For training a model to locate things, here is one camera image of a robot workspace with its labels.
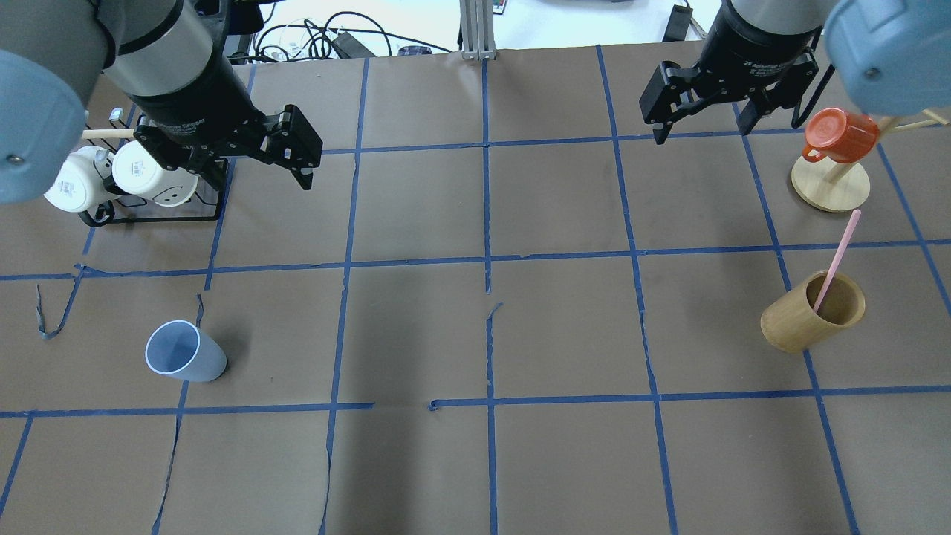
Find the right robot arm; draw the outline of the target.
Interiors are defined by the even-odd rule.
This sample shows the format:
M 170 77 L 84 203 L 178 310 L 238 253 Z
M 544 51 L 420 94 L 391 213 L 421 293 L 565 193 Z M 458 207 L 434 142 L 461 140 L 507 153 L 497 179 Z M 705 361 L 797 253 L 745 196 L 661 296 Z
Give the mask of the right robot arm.
M 950 101 L 947 1 L 724 1 L 694 65 L 663 61 L 639 99 L 656 143 L 709 106 L 743 102 L 741 134 L 791 109 L 811 115 L 838 75 L 859 111 L 908 116 Z

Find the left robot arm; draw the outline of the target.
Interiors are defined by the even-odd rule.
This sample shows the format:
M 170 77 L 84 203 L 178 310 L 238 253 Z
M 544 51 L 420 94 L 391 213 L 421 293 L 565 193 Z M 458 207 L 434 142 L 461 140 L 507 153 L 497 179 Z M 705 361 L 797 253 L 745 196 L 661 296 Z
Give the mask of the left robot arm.
M 249 157 L 304 189 L 323 142 L 298 106 L 253 105 L 223 47 L 238 1 L 4 1 L 1 200 L 38 198 L 80 143 L 106 76 L 146 116 L 134 138 L 163 169 L 224 186 L 218 162 Z

